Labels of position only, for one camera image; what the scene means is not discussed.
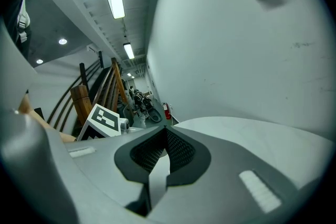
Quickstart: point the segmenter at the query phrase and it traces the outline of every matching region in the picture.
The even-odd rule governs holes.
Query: white round surface
[[[322,176],[335,144],[284,125],[231,117],[181,122],[181,127],[239,144],[286,175],[298,188]]]

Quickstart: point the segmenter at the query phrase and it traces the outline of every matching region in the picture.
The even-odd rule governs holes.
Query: person's arm
[[[39,114],[37,114],[33,108],[30,106],[30,103],[29,103],[29,97],[27,94],[25,94],[24,98],[22,99],[22,102],[20,104],[20,107],[19,107],[19,112],[22,113],[22,114],[29,114],[31,117],[33,117],[35,120],[37,120],[44,128],[47,128],[47,129],[54,129],[53,127],[51,127],[48,123],[46,123],[40,116]],[[64,134],[64,133],[61,133],[59,132],[61,138],[62,138],[62,141],[63,142],[73,142],[75,141],[75,138],[71,135],[68,135],[68,134]]]

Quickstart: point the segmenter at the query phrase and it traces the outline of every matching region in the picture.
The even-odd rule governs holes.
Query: fire extinguisher
[[[168,104],[167,103],[162,103],[162,107],[163,107],[163,110],[164,110],[164,114],[166,115],[166,119],[170,120],[172,118],[172,116],[169,112]]]

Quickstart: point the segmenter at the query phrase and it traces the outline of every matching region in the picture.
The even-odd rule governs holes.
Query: floor
[[[134,116],[134,123],[132,127],[137,127],[137,128],[150,128],[154,126],[161,126],[161,125],[172,125],[172,120],[167,120],[164,114],[164,110],[162,108],[162,105],[157,102],[157,100],[153,99],[153,105],[156,108],[156,110],[160,113],[162,117],[161,122],[154,122],[151,119],[143,120],[144,116],[138,117],[138,115]]]

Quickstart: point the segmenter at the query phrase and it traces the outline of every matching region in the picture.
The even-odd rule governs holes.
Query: black post
[[[82,84],[86,87],[86,89],[89,92],[88,80],[86,78],[84,63],[81,62],[79,64],[79,69],[80,69],[80,76],[82,77]]]

